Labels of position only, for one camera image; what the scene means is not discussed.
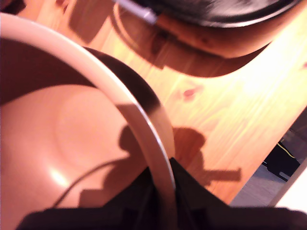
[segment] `black fabric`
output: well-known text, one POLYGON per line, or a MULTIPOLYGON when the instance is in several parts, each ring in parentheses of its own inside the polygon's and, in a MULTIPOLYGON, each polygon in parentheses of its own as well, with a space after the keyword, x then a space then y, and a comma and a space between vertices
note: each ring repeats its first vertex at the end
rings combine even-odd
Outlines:
POLYGON ((291 177, 300 166, 300 163, 295 158, 291 157, 280 146, 276 145, 264 160, 263 165, 266 166, 268 171, 271 173, 275 174, 284 181, 288 181, 288 179, 281 176, 280 173, 284 173, 291 177))

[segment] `black pan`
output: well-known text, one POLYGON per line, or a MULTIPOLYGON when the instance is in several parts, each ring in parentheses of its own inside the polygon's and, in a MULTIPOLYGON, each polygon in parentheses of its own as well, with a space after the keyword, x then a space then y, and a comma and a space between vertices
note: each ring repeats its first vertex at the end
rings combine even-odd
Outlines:
POLYGON ((307 5, 307 0, 114 1, 179 40, 226 58, 264 47, 307 5))

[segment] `frying pan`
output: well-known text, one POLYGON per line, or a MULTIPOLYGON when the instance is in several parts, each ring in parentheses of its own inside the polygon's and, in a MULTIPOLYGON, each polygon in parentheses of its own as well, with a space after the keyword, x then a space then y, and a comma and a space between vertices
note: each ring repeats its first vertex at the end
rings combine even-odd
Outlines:
POLYGON ((114 0, 195 48, 225 58, 271 42, 306 6, 306 0, 114 0))
POLYGON ((103 206, 147 165, 163 224, 176 222, 172 126, 136 72, 5 13, 1 57, 1 229, 49 207, 103 206))

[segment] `white handle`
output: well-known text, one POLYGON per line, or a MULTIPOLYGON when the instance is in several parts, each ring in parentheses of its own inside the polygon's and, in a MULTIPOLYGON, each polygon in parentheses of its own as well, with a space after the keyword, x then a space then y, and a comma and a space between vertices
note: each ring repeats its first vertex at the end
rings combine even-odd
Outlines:
POLYGON ((139 18, 142 18, 151 25, 157 22, 158 16, 155 14, 155 12, 153 12, 152 9, 148 7, 140 6, 139 4, 131 0, 113 0, 113 1, 117 2, 121 7, 125 8, 126 10, 138 16, 139 18))

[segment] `wood grain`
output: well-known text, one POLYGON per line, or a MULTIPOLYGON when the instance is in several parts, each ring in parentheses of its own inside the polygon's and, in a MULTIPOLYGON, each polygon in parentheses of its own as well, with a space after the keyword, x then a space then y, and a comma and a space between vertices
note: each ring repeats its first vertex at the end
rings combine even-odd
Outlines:
POLYGON ((307 105, 306 8, 265 49, 223 59, 180 43, 111 0, 35 2, 27 0, 21 15, 118 58, 149 83, 173 127, 193 130, 175 131, 178 161, 226 203, 307 105))

